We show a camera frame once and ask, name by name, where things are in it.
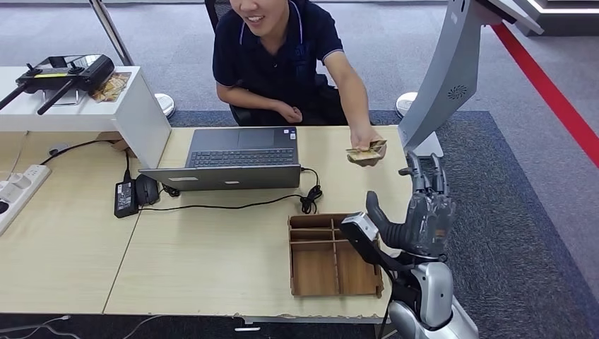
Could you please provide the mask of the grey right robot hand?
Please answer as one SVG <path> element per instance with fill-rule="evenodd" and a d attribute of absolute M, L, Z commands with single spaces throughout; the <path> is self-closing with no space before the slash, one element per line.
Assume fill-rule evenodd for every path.
<path fill-rule="evenodd" d="M 406 154 L 410 166 L 399 171 L 401 176 L 409 175 L 413 183 L 413 194 L 403 223 L 391 222 L 387 218 L 373 191 L 367 193 L 366 209 L 387 247 L 421 258 L 437 259 L 444 253 L 456 204 L 450 197 L 446 172 L 439 157 L 434 153 L 429 157 L 434 168 L 431 179 L 413 151 Z"/>

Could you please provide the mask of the person's right hand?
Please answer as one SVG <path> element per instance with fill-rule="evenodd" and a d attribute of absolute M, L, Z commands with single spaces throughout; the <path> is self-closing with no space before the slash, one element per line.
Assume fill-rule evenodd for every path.
<path fill-rule="evenodd" d="M 277 102 L 275 111 L 281 115 L 289 124 L 300 124 L 303 121 L 302 113 L 296 107 L 289 106 L 284 102 Z"/>

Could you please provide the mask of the person's left hand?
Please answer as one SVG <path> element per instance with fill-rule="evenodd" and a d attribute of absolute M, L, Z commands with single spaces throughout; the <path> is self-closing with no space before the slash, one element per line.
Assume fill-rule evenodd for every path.
<path fill-rule="evenodd" d="M 369 124 L 351 126 L 350 141 L 347 159 L 361 167 L 373 167 L 386 155 L 386 140 Z"/>

